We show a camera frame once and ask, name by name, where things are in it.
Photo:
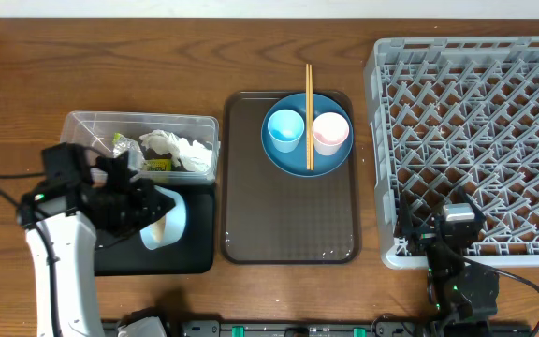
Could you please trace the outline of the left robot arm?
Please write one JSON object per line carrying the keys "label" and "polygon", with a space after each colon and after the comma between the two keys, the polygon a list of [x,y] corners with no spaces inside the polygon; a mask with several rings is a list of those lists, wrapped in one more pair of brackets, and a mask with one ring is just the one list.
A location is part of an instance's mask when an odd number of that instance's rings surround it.
{"label": "left robot arm", "polygon": [[40,336],[101,336],[95,244],[100,231],[130,238],[175,208],[147,178],[136,178],[128,155],[100,155],[60,143],[42,151],[44,181],[17,207],[36,277]]}

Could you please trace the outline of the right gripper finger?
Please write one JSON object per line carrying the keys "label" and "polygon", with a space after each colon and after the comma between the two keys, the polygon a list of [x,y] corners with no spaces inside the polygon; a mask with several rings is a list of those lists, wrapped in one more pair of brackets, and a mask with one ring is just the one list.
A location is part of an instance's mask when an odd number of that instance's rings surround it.
{"label": "right gripper finger", "polygon": [[409,208],[409,204],[404,194],[400,195],[398,222],[400,234],[413,233],[414,225],[412,219],[412,212]]}
{"label": "right gripper finger", "polygon": [[470,196],[465,192],[464,188],[463,187],[458,187],[457,190],[456,190],[458,196],[460,197],[460,199],[464,202],[464,203],[467,203],[472,211],[473,211],[473,214],[474,214],[474,217],[475,218],[482,218],[483,217],[483,213],[479,210],[479,208],[475,205],[475,203],[473,202],[473,200],[470,198]]}

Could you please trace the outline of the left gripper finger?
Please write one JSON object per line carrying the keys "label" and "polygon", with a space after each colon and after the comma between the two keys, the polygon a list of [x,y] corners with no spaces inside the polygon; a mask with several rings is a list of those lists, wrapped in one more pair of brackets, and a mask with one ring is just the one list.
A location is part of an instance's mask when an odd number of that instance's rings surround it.
{"label": "left gripper finger", "polygon": [[127,235],[132,236],[148,225],[164,217],[176,206],[176,202],[159,191],[141,194],[127,206]]}
{"label": "left gripper finger", "polygon": [[127,192],[131,179],[137,174],[129,167],[130,153],[124,152],[118,157],[99,156],[95,160],[95,168],[107,173],[105,187],[115,192]]}

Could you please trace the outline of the light blue white bowl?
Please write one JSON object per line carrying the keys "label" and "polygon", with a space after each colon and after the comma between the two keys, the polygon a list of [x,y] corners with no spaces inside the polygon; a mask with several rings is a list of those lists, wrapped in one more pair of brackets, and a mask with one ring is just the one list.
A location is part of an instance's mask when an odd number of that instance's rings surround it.
{"label": "light blue white bowl", "polygon": [[175,206],[162,218],[140,231],[141,240],[149,250],[177,242],[182,237],[187,224],[187,207],[183,197],[164,187],[156,186],[155,189],[171,198]]}

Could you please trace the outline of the white tissue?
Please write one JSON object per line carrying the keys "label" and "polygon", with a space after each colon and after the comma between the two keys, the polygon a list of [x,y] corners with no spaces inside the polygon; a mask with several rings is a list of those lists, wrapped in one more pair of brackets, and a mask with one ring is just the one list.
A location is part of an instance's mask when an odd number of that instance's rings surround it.
{"label": "white tissue", "polygon": [[179,138],[179,160],[187,171],[204,173],[211,167],[212,150],[196,140]]}
{"label": "white tissue", "polygon": [[151,149],[159,155],[180,155],[180,139],[173,133],[165,130],[154,130],[140,136],[139,139],[147,150]]}

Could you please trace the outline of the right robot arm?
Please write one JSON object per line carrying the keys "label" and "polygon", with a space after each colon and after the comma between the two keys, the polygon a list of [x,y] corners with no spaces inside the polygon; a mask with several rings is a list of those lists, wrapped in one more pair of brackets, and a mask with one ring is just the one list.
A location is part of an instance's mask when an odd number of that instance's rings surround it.
{"label": "right robot arm", "polygon": [[461,251],[479,238],[485,215],[463,189],[459,203],[443,205],[429,225],[416,225],[407,198],[400,197],[398,221],[410,249],[428,261],[428,296],[438,314],[415,329],[415,336],[491,336],[488,318],[498,313],[499,275]]}

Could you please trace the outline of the yellow foil snack wrapper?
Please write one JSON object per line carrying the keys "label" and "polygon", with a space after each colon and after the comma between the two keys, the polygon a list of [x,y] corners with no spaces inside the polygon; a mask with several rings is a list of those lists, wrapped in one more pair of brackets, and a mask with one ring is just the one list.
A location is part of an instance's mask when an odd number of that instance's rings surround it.
{"label": "yellow foil snack wrapper", "polygon": [[112,139],[113,156],[128,153],[128,167],[133,171],[171,171],[169,159],[146,159],[138,143],[121,133],[115,133]]}

